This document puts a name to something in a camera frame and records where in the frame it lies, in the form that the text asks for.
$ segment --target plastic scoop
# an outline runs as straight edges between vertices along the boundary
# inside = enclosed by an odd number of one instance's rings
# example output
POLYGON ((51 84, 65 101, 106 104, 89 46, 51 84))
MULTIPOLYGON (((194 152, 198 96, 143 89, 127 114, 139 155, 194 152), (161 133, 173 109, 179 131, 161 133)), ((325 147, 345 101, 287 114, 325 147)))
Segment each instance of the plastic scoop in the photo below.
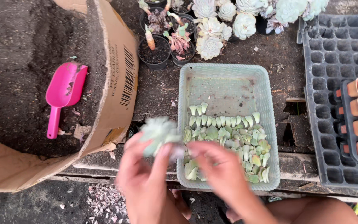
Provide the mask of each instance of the plastic scoop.
POLYGON ((76 62, 67 62, 59 66, 53 74, 47 89, 46 100, 51 108, 47 136, 57 137, 60 110, 62 107, 76 104, 81 97, 88 66, 76 62))

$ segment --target soil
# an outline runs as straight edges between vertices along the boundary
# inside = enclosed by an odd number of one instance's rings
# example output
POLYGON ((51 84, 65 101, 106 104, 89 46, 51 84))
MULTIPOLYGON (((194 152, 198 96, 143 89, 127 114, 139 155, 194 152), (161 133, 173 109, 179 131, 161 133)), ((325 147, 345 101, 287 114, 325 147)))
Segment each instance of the soil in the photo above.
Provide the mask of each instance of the soil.
MULTIPOLYGON (((157 10, 157 9, 151 10, 151 12, 155 14, 156 10, 157 10)), ((147 17, 147 14, 146 14, 146 13, 143 13, 143 15, 144 15, 144 16, 143 16, 143 20, 142 20, 142 29, 144 29, 144 25, 145 25, 145 24, 147 24, 147 26, 150 25, 150 22, 149 22, 149 19, 148 19, 148 17, 147 17)), ((168 22, 170 21, 169 16, 165 16, 165 19, 166 19, 168 22)), ((164 23, 162 23, 162 22, 159 23, 159 26, 160 26, 160 30, 163 30, 163 31, 162 31, 161 33, 154 33, 154 32, 152 32, 153 35, 160 35, 160 34, 162 34, 164 31, 169 31, 169 29, 167 29, 167 28, 164 27, 164 23)))
POLYGON ((189 10, 187 10, 187 6, 193 2, 193 0, 183 0, 183 5, 182 5, 182 8, 176 10, 174 8, 172 8, 172 10, 175 12, 175 13, 178 13, 178 14, 181 14, 181 13, 187 13, 189 10))
MULTIPOLYGON (((193 30, 194 30, 194 23, 193 21, 190 21, 189 19, 185 18, 185 17, 182 17, 180 18, 181 21, 185 24, 185 23, 188 23, 189 25, 187 26, 186 28, 186 31, 189 32, 190 34, 193 33, 193 30)), ((179 24, 176 22, 173 24, 173 30, 176 32, 176 29, 178 28, 179 24)))
POLYGON ((152 51, 144 40, 139 46, 140 58, 149 64, 159 64, 169 56, 169 44, 164 38, 154 38, 156 48, 152 51))
MULTIPOLYGON (((188 59, 190 59, 190 58, 192 58, 194 56, 194 51, 195 51, 195 49, 192 48, 191 45, 190 45, 190 47, 185 51, 185 55, 179 55, 179 56, 183 57, 183 58, 186 58, 186 60, 188 60, 188 59)), ((176 58, 176 56, 178 55, 176 53, 176 51, 172 51, 171 54, 172 54, 173 58, 176 58)))
POLYGON ((103 35, 93 1, 88 14, 52 0, 0 3, 0 142, 20 152, 60 157, 80 150, 73 135, 47 138, 51 107, 45 93, 54 71, 72 56, 88 65, 83 95, 62 109, 59 127, 93 125, 105 83, 103 35), (81 115, 75 115, 76 109, 81 115))

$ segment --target plastic basket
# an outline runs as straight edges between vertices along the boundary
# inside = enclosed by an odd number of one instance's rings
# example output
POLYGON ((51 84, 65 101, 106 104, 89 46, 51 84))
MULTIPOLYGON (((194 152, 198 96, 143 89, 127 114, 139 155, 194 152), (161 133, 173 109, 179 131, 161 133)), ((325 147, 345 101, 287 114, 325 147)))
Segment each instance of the plastic basket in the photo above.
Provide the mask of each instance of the plastic basket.
MULTIPOLYGON (((246 116, 261 113, 261 125, 271 144, 269 183, 250 182, 254 191, 271 191, 280 183, 275 116, 269 75, 258 65, 189 63, 182 67, 179 81, 178 130, 190 118, 189 105, 208 103, 208 116, 246 116)), ((207 182, 185 178, 183 159, 176 162, 177 178, 188 188, 211 189, 207 182)))

